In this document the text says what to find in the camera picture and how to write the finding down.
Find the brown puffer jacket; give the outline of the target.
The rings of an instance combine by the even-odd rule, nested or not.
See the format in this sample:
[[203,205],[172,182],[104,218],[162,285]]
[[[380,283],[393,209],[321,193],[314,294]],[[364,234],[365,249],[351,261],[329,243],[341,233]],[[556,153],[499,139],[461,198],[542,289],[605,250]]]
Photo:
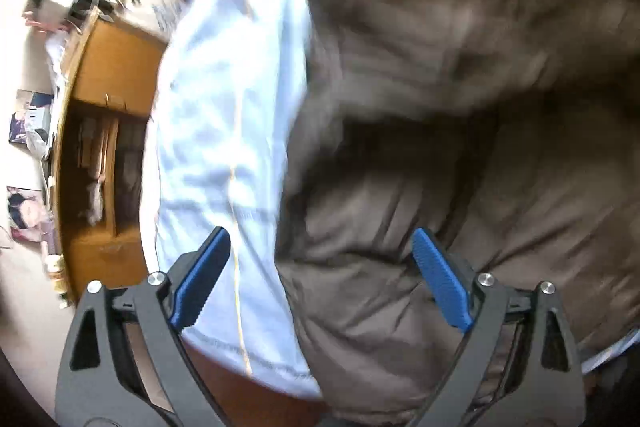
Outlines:
[[308,0],[276,265],[331,412],[396,426],[458,338],[411,256],[559,288],[582,355],[639,324],[639,0]]

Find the light blue bed sheet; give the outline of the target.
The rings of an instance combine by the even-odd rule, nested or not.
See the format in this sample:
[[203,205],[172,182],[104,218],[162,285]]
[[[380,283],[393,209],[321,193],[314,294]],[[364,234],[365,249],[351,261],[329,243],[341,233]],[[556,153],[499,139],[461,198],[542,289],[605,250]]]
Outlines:
[[158,69],[139,222],[150,271],[226,229],[230,257],[184,338],[234,373],[316,399],[274,264],[309,24],[307,0],[186,2]]

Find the orange wooden desk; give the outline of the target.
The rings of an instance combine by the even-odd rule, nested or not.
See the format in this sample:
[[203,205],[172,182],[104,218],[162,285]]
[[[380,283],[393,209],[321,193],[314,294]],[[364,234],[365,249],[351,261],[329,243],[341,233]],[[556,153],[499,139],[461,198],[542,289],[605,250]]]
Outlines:
[[73,301],[92,280],[127,286],[148,272],[139,225],[142,156],[165,48],[98,8],[65,48],[52,202]]

